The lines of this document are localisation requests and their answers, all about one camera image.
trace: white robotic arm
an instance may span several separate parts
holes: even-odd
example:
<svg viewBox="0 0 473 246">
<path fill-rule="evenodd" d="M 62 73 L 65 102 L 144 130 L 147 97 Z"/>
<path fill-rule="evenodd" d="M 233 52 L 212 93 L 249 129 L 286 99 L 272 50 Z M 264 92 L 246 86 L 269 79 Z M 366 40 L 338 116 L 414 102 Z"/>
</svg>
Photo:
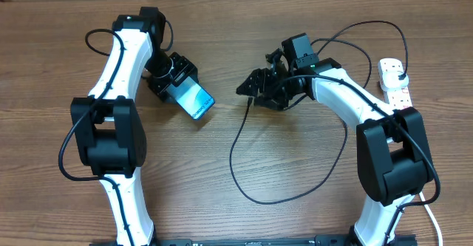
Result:
<svg viewBox="0 0 473 246">
<path fill-rule="evenodd" d="M 282 56 L 290 64 L 289 69 L 280 61 Z M 270 69 L 255 69 L 236 89 L 238 95 L 255 97 L 258 106 L 284 110 L 292 107 L 288 102 L 295 95 L 305 93 L 332 109 L 356 132 L 358 178 L 367 198 L 360 219 L 343 238 L 344 245 L 415 242 L 411 236 L 395 239 L 394 230 L 402 205 L 411 202 L 413 194 L 433 179 L 432 170 L 424 162 L 432 158 L 420 113 L 412 107 L 397 111 L 361 88 L 333 59 L 320 61 L 304 33 L 283 41 L 282 49 L 267 54 L 266 60 L 272 64 Z M 405 86 L 408 77 L 396 73 L 388 80 L 389 86 L 393 81 Z M 393 142 L 402 142 L 402 147 L 390 151 L 388 143 Z M 333 236 L 323 237 L 321 245 L 332 245 Z"/>
<path fill-rule="evenodd" d="M 393 114 L 394 108 L 391 105 L 375 98 L 359 86 L 348 76 L 345 69 L 329 69 L 321 72 L 320 75 L 341 79 L 351 84 L 373 103 L 376 103 L 381 110 L 389 115 Z M 379 120 L 384 117 L 372 110 L 372 107 L 365 100 L 361 99 L 359 95 L 345 85 L 321 78 L 314 78 L 312 80 L 312 88 L 315 99 L 332 109 L 354 131 L 356 131 L 358 124 L 364 123 L 368 119 Z M 406 195 L 396 199 L 391 205 L 383 206 L 380 202 L 373 201 L 367 196 L 360 219 L 355 223 L 354 227 L 354 232 L 360 243 L 363 246 L 382 245 L 389 222 L 394 217 L 396 208 L 401 204 L 411 202 L 414 197 L 414 195 Z M 395 226 L 398 224 L 401 215 L 402 213 L 398 215 Z M 395 227 L 389 235 L 388 242 L 395 238 L 394 230 Z"/>
<path fill-rule="evenodd" d="M 151 73 L 146 82 L 162 101 L 180 104 L 195 120 L 214 104 L 198 84 L 195 65 L 175 52 L 168 57 L 160 49 L 165 22 L 152 7 L 142 7 L 138 16 L 118 16 L 113 32 L 106 31 L 115 37 L 101 77 L 87 98 L 72 101 L 81 161 L 100 179 L 117 225 L 117 239 L 109 245 L 157 246 L 141 185 L 146 135 L 135 98 L 143 70 Z M 115 130 L 95 126 L 104 121 L 114 122 Z"/>
<path fill-rule="evenodd" d="M 146 62 L 153 54 L 152 40 L 148 33 L 141 32 L 139 29 L 123 29 L 116 33 L 123 40 L 126 51 L 123 54 L 123 60 L 112 88 L 103 99 L 114 100 L 118 96 L 124 96 L 126 99 L 134 100 Z M 119 55 L 120 42 L 114 37 L 109 60 L 97 84 L 90 90 L 89 96 L 97 98 L 104 91 L 106 83 L 115 70 Z"/>
</svg>

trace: white power strip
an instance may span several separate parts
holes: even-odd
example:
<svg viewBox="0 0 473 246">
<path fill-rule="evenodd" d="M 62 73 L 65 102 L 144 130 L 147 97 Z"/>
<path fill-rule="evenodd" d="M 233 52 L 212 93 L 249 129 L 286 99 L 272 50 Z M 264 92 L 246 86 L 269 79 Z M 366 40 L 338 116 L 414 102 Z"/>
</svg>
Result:
<svg viewBox="0 0 473 246">
<path fill-rule="evenodd" d="M 395 58 L 383 58 L 378 62 L 378 71 L 380 78 L 380 85 L 383 89 L 384 100 L 389 105 L 393 105 L 396 109 L 405 109 L 412 106 L 411 96 L 407 85 L 401 87 L 403 81 L 399 81 L 399 87 L 396 89 L 391 88 L 389 91 L 386 91 L 387 88 L 384 88 L 383 79 L 386 74 L 402 74 L 404 73 L 404 68 L 401 61 Z"/>
<path fill-rule="evenodd" d="M 378 62 L 378 71 L 380 78 L 379 84 L 383 89 L 384 101 L 386 101 L 386 103 L 389 105 L 394 106 L 396 109 L 405 109 L 412 106 L 411 95 L 409 93 L 409 89 L 407 88 L 409 79 L 407 78 L 407 81 L 399 80 L 398 83 L 396 83 L 397 78 L 389 76 L 404 73 L 402 62 L 395 58 L 383 58 Z M 383 79 L 389 79 L 389 83 L 384 83 Z M 419 197 L 422 201 L 425 201 L 422 192 L 419 193 Z M 433 212 L 430 210 L 430 207 L 428 205 L 424 205 L 424 207 L 435 226 L 435 230 L 437 231 L 438 245 L 443 246 L 442 231 L 440 230 L 440 226 L 438 225 Z"/>
</svg>

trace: power plug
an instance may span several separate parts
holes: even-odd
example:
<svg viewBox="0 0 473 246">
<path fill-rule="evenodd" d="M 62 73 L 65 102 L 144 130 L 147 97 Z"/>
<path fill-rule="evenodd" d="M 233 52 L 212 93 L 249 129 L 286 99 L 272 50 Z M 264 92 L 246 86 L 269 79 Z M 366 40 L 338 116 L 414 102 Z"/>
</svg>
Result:
<svg viewBox="0 0 473 246">
<path fill-rule="evenodd" d="M 381 88 L 383 91 L 394 91 L 409 85 L 409 76 L 400 79 L 404 74 L 401 61 L 395 58 L 383 58 L 378 62 Z"/>
<path fill-rule="evenodd" d="M 378 62 L 380 85 L 383 89 L 384 100 L 396 109 L 405 109 L 412 106 L 411 96 L 407 85 L 409 76 L 403 80 L 399 75 L 404 73 L 401 61 L 395 58 L 383 58 Z"/>
</svg>

